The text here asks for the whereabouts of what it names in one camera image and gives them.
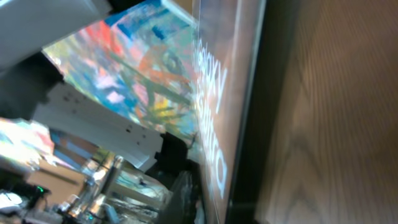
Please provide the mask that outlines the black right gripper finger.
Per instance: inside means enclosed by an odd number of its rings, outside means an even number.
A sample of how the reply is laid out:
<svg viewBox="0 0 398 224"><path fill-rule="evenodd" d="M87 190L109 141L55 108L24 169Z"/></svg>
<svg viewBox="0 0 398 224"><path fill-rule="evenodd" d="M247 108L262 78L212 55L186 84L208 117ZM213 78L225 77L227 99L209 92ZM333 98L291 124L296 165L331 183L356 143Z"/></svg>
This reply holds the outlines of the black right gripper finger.
<svg viewBox="0 0 398 224"><path fill-rule="evenodd" d="M157 224L204 224L202 187L197 172L183 171L172 186L172 196Z"/></svg>

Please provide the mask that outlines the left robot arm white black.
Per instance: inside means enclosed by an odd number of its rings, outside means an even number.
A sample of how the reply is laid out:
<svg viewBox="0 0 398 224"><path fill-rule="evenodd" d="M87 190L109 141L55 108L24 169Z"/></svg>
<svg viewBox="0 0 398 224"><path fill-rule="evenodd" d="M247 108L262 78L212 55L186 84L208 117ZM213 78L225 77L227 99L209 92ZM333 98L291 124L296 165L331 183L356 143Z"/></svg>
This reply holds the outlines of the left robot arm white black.
<svg viewBox="0 0 398 224"><path fill-rule="evenodd" d="M1 117L33 120L81 137L168 187L184 171L199 180L198 164L188 158L182 139L145 128L89 99L63 81L40 52L1 69Z"/></svg>

